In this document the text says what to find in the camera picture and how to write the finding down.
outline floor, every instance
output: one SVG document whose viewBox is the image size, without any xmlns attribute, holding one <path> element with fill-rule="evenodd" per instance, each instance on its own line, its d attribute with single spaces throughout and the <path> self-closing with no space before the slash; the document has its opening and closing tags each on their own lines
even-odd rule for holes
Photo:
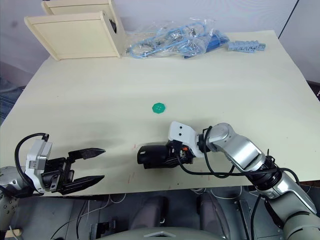
<svg viewBox="0 0 320 240">
<path fill-rule="evenodd" d="M 237 196 L 240 187 L 215 187 L 212 192 L 220 197 Z M 319 196 L 320 188 L 312 187 L 310 196 Z M 112 195 L 114 201 L 123 198 L 123 194 Z M 153 196 L 164 196 L 169 200 L 168 215 L 165 218 L 165 226 L 188 227 L 199 229 L 199 215 L 197 214 L 196 201 L 198 194 L 189 189 L 154 191 L 127 194 L 121 203 L 110 203 L 107 207 L 84 215 L 79 224 L 79 239 L 89 239 L 91 224 L 108 222 L 116 219 L 117 232 L 128 229 L 136 212 L 143 206 L 144 202 Z M 104 200 L 90 200 L 90 211 L 105 206 L 108 195 L 101 195 L 98 198 Z M 246 239 L 240 212 L 235 204 L 236 200 L 247 200 L 248 207 L 253 209 L 257 197 L 247 192 L 247 187 L 242 188 L 242 194 L 237 199 L 218 199 L 226 215 L 231 240 Z M 320 206 L 320 199 L 314 199 L 317 206 Z M 83 204 L 87 202 L 85 211 L 88 211 L 88 199 L 72 199 L 57 197 L 32 197 L 21 199 L 15 213 L 11 226 L 22 228 L 23 240 L 49 240 L 51 235 L 64 223 L 76 219 Z M 267 213 L 263 201 L 260 202 L 255 215 L 255 234 L 258 240 L 280 240 L 283 237 L 282 230 L 273 224 Z M 76 240 L 76 221 L 73 220 L 54 236 L 54 239 Z"/>
</svg>

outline white table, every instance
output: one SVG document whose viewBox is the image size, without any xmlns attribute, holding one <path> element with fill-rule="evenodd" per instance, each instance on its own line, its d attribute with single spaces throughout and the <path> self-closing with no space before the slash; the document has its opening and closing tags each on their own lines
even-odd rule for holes
<svg viewBox="0 0 320 240">
<path fill-rule="evenodd" d="M 245 185 L 245 177 L 217 179 L 188 175 L 179 167 L 145 170 L 137 164 L 140 146 L 168 140 L 171 121 L 198 132 L 227 122 L 265 153 L 269 148 L 276 163 L 294 170 L 301 181 L 320 179 L 320 104 L 303 75 L 273 31 L 228 36 L 267 47 L 254 54 L 220 48 L 189 59 L 50 57 L 0 128 L 1 167 L 14 166 L 19 140 L 45 132 L 53 142 L 50 158 L 82 148 L 106 149 L 72 165 L 75 178 L 105 175 L 72 195 Z M 166 105 L 164 113 L 153 113 L 158 102 Z M 22 165 L 32 143 L 21 148 Z M 209 158 L 215 170 L 229 170 L 223 154 Z M 186 167 L 207 170 L 200 158 Z"/>
</svg>

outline white wall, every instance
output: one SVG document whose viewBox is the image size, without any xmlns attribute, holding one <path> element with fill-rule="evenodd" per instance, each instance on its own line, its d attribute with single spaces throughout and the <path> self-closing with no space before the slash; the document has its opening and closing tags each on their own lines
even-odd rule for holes
<svg viewBox="0 0 320 240">
<path fill-rule="evenodd" d="M 320 83 L 320 0 L 301 0 L 280 42 L 305 79 Z"/>
<path fill-rule="evenodd" d="M 24 16 L 44 15 L 40 3 L 41 0 L 0 0 L 0 61 L 5 63 L 2 66 L 11 65 L 33 75 L 48 57 L 24 23 Z M 271 29 L 278 35 L 295 3 L 296 0 L 115 0 L 127 31 L 152 22 L 181 22 L 195 17 L 216 20 L 216 28 L 222 32 Z M 4 71 L 10 72 L 2 67 L 1 72 Z"/>
</svg>

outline plastic bag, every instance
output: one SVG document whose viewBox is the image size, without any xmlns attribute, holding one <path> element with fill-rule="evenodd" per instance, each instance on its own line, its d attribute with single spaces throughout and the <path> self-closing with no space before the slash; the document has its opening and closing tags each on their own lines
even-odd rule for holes
<svg viewBox="0 0 320 240">
<path fill-rule="evenodd" d="M 227 42 L 226 36 L 217 38 L 213 20 L 199 20 L 191 18 L 188 24 L 178 25 L 175 22 L 158 27 L 157 31 L 149 28 L 141 29 L 142 33 L 129 34 L 128 56 L 145 59 L 149 57 L 167 57 L 180 55 L 185 58 L 204 54 L 211 45 L 212 38 L 220 42 Z"/>
</svg>

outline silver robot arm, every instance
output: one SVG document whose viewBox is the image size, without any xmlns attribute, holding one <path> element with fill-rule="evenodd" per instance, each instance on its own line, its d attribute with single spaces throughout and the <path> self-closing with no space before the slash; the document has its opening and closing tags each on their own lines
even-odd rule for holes
<svg viewBox="0 0 320 240">
<path fill-rule="evenodd" d="M 266 156 L 247 137 L 235 133 L 229 124 L 219 123 L 206 131 L 197 134 L 190 126 L 174 121 L 169 139 L 189 146 L 195 157 L 203 157 L 204 135 L 207 135 L 207 151 L 223 152 L 241 173 L 277 167 L 272 157 Z M 247 178 L 266 197 L 266 206 L 273 220 L 283 223 L 287 240 L 320 239 L 320 218 L 315 215 L 314 203 L 285 172 L 247 175 Z"/>
</svg>

